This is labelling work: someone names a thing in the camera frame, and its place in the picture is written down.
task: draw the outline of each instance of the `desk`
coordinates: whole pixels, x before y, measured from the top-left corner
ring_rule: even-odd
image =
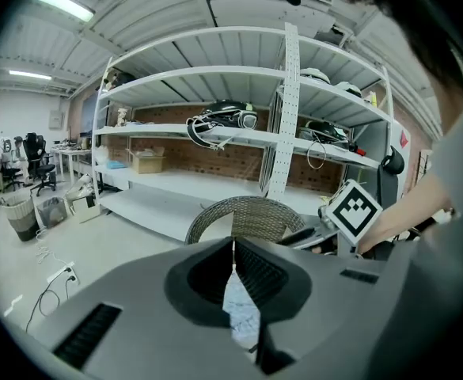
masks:
[[[87,150],[71,150],[71,149],[53,149],[51,150],[54,154],[59,154],[59,164],[60,164],[60,174],[63,176],[62,181],[64,180],[64,170],[63,170],[63,155],[66,155],[70,160],[70,179],[71,184],[74,184],[74,168],[73,168],[73,156],[76,156],[76,162],[78,163],[78,175],[80,174],[80,161],[79,157],[82,155],[91,154],[90,149]]]

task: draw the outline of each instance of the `ceiling light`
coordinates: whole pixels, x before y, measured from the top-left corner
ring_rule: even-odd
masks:
[[[38,79],[51,80],[51,76],[47,76],[46,74],[20,72],[19,70],[10,70],[9,74],[14,74],[16,76],[27,76],[28,78],[38,78]]]
[[[45,2],[51,6],[57,7],[58,9],[64,10],[69,14],[78,17],[82,21],[89,21],[93,17],[93,13],[79,4],[72,2],[71,0],[39,0]]]

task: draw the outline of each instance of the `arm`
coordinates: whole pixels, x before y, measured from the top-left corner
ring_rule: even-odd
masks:
[[[449,203],[440,180],[428,173],[397,203],[382,212],[359,242],[359,252],[372,249],[377,243],[421,223]]]

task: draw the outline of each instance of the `small figurine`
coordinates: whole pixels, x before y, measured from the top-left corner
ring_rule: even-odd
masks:
[[[119,108],[119,118],[117,119],[116,127],[124,127],[126,125],[127,110],[125,108]]]

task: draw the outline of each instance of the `trash bin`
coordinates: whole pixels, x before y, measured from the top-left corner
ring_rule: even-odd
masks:
[[[16,195],[2,203],[9,224],[17,232],[21,241],[30,241],[40,229],[36,220],[36,212],[32,197],[27,193]]]
[[[45,228],[52,228],[67,218],[66,204],[60,197],[52,197],[38,206],[41,222]]]

